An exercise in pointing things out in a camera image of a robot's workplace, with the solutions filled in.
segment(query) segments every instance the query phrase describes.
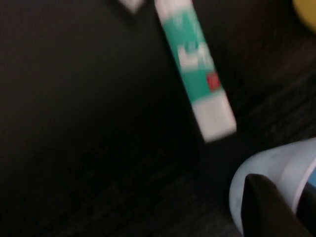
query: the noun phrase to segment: black fabric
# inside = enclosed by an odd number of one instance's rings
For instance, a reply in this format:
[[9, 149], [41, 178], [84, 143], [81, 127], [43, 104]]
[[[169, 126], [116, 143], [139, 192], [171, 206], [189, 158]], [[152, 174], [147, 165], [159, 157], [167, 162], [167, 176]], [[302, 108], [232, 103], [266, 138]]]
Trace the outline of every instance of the black fabric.
[[[194, 4], [239, 132], [315, 136], [316, 37], [291, 2]], [[1, 236], [238, 236], [192, 188], [200, 135], [163, 37], [152, 1], [0, 2]]]
[[312, 237], [266, 176], [247, 175], [241, 218], [245, 237]]

